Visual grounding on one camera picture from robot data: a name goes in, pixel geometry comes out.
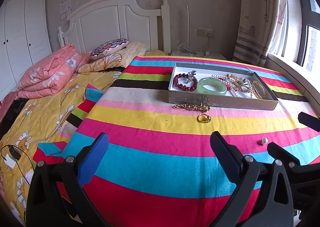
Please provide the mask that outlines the pearl earring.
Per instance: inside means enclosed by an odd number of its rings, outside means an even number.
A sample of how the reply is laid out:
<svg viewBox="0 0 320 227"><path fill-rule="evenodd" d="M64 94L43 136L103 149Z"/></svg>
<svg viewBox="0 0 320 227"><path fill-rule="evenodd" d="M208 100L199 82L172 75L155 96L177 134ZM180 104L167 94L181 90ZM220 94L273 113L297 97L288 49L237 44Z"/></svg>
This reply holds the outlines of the pearl earring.
<svg viewBox="0 0 320 227"><path fill-rule="evenodd" d="M261 140L258 141L259 145L267 145L268 144L268 138L263 137Z"/></svg>

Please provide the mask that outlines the gold ornate pin brooch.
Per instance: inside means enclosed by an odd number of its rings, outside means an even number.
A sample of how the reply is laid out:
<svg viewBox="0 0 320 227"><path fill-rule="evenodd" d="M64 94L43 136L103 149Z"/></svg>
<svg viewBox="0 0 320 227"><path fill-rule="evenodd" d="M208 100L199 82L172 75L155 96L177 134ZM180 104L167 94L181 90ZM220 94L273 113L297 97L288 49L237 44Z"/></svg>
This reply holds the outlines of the gold ornate pin brooch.
<svg viewBox="0 0 320 227"><path fill-rule="evenodd" d="M204 103L196 104L196 103L185 103L185 104L175 104L173 106L174 109L182 109L188 111L200 111L201 113L208 112L210 110L210 106Z"/></svg>

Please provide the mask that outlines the silver pearl brooch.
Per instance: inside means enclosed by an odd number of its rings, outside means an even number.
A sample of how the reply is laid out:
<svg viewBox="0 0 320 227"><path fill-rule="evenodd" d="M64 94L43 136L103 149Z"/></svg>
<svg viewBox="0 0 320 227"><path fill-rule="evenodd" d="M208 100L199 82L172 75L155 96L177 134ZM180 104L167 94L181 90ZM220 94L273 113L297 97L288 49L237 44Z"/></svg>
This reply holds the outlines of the silver pearl brooch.
<svg viewBox="0 0 320 227"><path fill-rule="evenodd" d="M186 83L195 84L197 82L197 78L195 76L196 76L196 70L188 72L188 74L186 75Z"/></svg>

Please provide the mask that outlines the silver jewelry tray box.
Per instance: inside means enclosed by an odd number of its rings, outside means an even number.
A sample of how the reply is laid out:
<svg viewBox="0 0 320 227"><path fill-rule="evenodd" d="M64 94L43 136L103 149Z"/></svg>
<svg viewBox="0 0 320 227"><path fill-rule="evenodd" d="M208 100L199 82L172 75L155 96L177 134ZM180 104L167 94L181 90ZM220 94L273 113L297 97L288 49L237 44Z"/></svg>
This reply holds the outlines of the silver jewelry tray box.
<svg viewBox="0 0 320 227"><path fill-rule="evenodd" d="M186 62L174 65L168 101L267 111L278 104L275 94L255 72Z"/></svg>

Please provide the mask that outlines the yellow floral bedsheet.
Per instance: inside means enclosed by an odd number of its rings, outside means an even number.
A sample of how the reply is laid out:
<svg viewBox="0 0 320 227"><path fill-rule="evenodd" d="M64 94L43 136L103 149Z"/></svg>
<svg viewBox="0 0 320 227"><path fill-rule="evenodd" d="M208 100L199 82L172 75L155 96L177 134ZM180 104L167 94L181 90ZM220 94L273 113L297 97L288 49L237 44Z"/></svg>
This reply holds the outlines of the yellow floral bedsheet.
<svg viewBox="0 0 320 227"><path fill-rule="evenodd" d="M96 89L103 94L125 70L109 68L100 72L78 73L57 94L37 99L20 98L17 90L8 94L1 105L1 148L15 145L30 157L37 146L44 144L49 154L56 157L70 140L76 125L69 119L84 119L88 109L80 104L93 105L97 99L90 93ZM23 154L14 161L8 148L1 156L1 226L24 226L29 186L34 169Z"/></svg>

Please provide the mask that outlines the green jade bangle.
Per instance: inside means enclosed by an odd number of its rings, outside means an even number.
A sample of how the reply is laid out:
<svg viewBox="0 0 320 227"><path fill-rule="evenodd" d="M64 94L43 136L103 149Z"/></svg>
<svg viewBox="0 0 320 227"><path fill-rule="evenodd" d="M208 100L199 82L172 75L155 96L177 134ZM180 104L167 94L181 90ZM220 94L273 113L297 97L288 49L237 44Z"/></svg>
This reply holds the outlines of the green jade bangle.
<svg viewBox="0 0 320 227"><path fill-rule="evenodd" d="M207 77L199 80L197 92L207 95L224 96L227 92L225 83L219 79Z"/></svg>

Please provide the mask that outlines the colourful striped blanket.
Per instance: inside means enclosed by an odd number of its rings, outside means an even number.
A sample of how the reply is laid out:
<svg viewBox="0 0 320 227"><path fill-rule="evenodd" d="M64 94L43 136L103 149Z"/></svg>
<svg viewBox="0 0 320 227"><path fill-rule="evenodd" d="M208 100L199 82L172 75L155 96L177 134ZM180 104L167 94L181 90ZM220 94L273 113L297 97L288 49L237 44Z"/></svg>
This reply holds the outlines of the colourful striped blanket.
<svg viewBox="0 0 320 227"><path fill-rule="evenodd" d="M177 63L255 72L279 102L272 111L213 107L208 112L212 120L199 123L197 111L175 109L168 101ZM70 141L40 143L33 159L59 163L106 133L108 150L84 190L111 226L207 226L235 189L210 148L214 131L262 162L272 160L262 138L304 165L319 162L319 133L297 119L301 111L314 115L314 109L288 78L262 67L202 58L136 57L86 110Z"/></svg>

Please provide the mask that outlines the striped curtain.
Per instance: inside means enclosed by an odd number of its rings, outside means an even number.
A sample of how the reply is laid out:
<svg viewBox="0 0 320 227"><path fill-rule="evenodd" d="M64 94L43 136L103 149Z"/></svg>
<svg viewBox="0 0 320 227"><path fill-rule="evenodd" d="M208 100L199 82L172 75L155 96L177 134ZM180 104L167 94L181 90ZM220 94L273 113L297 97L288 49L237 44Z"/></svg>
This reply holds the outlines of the striped curtain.
<svg viewBox="0 0 320 227"><path fill-rule="evenodd" d="M300 0L241 0L233 60L264 66L278 55L297 61L301 34Z"/></svg>

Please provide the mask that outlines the pink folded floral quilt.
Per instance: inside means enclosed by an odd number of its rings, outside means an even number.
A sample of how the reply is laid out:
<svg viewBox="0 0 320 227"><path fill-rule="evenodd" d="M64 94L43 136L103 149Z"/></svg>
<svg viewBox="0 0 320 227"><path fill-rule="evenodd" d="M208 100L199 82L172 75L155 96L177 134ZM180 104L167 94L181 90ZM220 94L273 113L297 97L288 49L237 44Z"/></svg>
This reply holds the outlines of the pink folded floral quilt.
<svg viewBox="0 0 320 227"><path fill-rule="evenodd" d="M75 45L69 43L30 67L18 82L17 95L27 99L55 95L90 60L89 52L79 54Z"/></svg>

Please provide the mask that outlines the white nightstand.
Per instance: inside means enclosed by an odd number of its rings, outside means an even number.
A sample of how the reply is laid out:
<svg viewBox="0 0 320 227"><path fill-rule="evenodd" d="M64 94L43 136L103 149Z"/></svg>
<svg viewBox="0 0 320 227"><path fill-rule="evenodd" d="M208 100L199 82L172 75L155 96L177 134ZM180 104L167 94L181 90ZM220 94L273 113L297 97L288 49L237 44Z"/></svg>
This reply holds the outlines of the white nightstand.
<svg viewBox="0 0 320 227"><path fill-rule="evenodd" d="M203 57L203 58L211 58L211 59L219 59L219 60L227 60L222 54L220 53L215 53L215 52L191 52L191 53L182 53L180 51L172 51L171 52L172 56L181 56L181 57Z"/></svg>

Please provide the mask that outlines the yellow floral pillow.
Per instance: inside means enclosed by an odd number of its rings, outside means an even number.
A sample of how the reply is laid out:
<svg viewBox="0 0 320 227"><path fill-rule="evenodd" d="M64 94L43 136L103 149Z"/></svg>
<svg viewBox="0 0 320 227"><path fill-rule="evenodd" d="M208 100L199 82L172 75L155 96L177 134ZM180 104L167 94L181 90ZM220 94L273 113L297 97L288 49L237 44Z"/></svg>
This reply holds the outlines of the yellow floral pillow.
<svg viewBox="0 0 320 227"><path fill-rule="evenodd" d="M100 72L109 68L126 68L136 56L144 56L149 50L148 46L140 42L130 42L124 49L85 64L78 68L78 73Z"/></svg>

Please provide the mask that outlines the patterned round cushion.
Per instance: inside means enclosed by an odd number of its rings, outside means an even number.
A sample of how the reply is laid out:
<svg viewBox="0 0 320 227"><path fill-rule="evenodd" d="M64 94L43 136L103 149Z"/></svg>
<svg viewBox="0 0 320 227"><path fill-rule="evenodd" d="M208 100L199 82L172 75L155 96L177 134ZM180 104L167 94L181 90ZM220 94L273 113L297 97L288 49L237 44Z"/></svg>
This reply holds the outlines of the patterned round cushion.
<svg viewBox="0 0 320 227"><path fill-rule="evenodd" d="M115 54L116 52L122 50L123 48L127 47L129 44L129 40L126 38L119 38L114 41L109 41L101 46L95 48L91 54L90 58L92 60L101 59L107 56L110 56L112 54Z"/></svg>

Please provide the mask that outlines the white wooden headboard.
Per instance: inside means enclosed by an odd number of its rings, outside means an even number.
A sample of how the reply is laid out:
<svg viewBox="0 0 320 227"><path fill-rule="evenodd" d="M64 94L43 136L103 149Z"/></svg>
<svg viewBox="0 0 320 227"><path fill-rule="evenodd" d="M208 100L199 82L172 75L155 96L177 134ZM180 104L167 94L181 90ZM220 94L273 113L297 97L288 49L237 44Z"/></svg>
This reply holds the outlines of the white wooden headboard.
<svg viewBox="0 0 320 227"><path fill-rule="evenodd" d="M126 38L146 44L148 50L171 52L170 6L162 0L160 9L143 9L137 0L92 0L67 17L67 31L58 29L61 46L72 43L81 52Z"/></svg>

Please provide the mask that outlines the window frame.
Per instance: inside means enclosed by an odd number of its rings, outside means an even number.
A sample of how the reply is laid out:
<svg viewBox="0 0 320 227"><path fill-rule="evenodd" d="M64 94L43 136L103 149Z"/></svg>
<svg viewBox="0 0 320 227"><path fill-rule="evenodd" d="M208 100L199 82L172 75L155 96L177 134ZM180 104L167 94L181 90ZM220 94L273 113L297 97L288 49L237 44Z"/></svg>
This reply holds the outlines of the window frame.
<svg viewBox="0 0 320 227"><path fill-rule="evenodd" d="M287 0L284 25L281 49L268 56L266 66L319 105L319 0Z"/></svg>

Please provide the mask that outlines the wall power socket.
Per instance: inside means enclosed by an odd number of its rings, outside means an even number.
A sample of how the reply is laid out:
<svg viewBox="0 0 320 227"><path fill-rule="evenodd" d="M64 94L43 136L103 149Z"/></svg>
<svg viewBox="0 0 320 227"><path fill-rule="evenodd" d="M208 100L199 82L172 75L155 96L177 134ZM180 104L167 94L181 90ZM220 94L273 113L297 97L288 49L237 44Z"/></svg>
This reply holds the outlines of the wall power socket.
<svg viewBox="0 0 320 227"><path fill-rule="evenodd" d="M214 30L207 29L207 28L197 28L196 34L198 37L213 38L214 37Z"/></svg>

